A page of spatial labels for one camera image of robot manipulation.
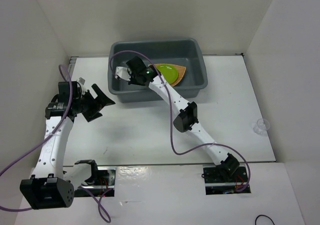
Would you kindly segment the woven bamboo fan-shaped basket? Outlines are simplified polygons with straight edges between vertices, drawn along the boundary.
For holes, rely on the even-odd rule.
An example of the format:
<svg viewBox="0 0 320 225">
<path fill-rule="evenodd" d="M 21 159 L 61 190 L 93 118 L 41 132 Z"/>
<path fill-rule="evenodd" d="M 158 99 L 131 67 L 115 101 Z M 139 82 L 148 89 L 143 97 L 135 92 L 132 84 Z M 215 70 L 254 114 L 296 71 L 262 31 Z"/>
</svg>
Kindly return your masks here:
<svg viewBox="0 0 320 225">
<path fill-rule="evenodd" d="M 171 64 L 171 65 L 175 65 L 175 67 L 177 68 L 177 70 L 178 70 L 178 79 L 172 84 L 168 83 L 167 81 L 166 81 L 166 83 L 170 84 L 172 87 L 174 87 L 174 86 L 178 85 L 182 81 L 187 68 L 185 66 L 176 65 L 176 64 Z"/>
</svg>

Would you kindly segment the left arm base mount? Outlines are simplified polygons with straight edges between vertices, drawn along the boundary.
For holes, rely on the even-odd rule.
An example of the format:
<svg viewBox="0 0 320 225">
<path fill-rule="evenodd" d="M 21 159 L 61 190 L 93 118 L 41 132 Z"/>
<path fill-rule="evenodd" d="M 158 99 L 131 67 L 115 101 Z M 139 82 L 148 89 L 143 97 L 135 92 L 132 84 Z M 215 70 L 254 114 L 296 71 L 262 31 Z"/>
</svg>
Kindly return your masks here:
<svg viewBox="0 0 320 225">
<path fill-rule="evenodd" d="M 74 186 L 75 197 L 89 197 L 86 189 L 96 198 L 111 198 L 115 196 L 116 171 L 116 166 L 78 164 L 66 172 L 65 178 Z"/>
</svg>

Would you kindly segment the green plastic plate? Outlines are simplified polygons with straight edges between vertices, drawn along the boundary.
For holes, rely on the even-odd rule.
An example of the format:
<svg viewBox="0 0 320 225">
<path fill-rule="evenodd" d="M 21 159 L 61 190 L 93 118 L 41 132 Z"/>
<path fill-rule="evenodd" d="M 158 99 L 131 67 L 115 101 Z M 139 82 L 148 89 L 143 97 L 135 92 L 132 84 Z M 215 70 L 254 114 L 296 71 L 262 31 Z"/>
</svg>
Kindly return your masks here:
<svg viewBox="0 0 320 225">
<path fill-rule="evenodd" d="M 179 72 L 175 65 L 159 63 L 155 64 L 155 66 L 169 84 L 173 84 L 178 79 Z"/>
</svg>

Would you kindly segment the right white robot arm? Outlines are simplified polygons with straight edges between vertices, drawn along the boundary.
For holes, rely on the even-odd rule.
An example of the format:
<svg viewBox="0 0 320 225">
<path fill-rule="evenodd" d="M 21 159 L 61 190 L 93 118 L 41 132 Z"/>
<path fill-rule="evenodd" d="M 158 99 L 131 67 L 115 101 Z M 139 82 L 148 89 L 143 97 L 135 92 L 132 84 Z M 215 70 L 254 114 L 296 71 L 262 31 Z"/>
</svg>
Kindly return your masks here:
<svg viewBox="0 0 320 225">
<path fill-rule="evenodd" d="M 231 181 L 237 175 L 240 166 L 235 156 L 219 147 L 215 140 L 206 132 L 198 120 L 198 106 L 183 98 L 156 69 L 154 64 L 146 66 L 137 56 L 126 62 L 128 66 L 129 82 L 145 86 L 158 94 L 169 105 L 170 143 L 172 151 L 182 156 L 198 148 L 202 148 L 212 159 L 217 169 L 217 175 L 224 182 Z M 200 142 L 199 145 L 178 152 L 174 147 L 173 129 L 185 133 Z"/>
</svg>

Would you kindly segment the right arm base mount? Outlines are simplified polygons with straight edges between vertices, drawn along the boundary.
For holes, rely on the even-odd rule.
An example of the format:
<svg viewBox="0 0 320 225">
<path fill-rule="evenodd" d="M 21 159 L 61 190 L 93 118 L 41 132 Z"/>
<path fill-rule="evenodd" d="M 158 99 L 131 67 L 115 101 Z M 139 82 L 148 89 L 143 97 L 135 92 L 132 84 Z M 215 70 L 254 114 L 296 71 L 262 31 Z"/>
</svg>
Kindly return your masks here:
<svg viewBox="0 0 320 225">
<path fill-rule="evenodd" d="M 244 190 L 237 191 L 237 188 L 241 189 L 248 182 L 247 168 L 242 164 L 233 177 L 228 178 L 226 181 L 223 181 L 214 165 L 204 165 L 201 177 L 204 180 L 205 194 L 207 196 L 251 193 L 249 185 Z"/>
</svg>

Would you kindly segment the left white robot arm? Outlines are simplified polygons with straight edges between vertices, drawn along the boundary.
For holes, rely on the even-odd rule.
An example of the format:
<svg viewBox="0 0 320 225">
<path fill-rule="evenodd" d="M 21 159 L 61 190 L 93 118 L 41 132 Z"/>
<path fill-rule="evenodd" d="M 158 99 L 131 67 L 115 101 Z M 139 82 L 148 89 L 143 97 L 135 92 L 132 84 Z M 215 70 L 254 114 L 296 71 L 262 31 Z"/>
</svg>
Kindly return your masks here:
<svg viewBox="0 0 320 225">
<path fill-rule="evenodd" d="M 68 208 L 78 187 L 99 181 L 98 165 L 93 159 L 77 161 L 77 169 L 68 175 L 63 170 L 68 138 L 77 115 L 91 122 L 102 117 L 100 111 L 104 107 L 115 104 L 97 84 L 91 87 L 96 97 L 79 81 L 59 82 L 58 94 L 45 109 L 45 142 L 30 178 L 23 179 L 19 186 L 33 210 Z"/>
</svg>

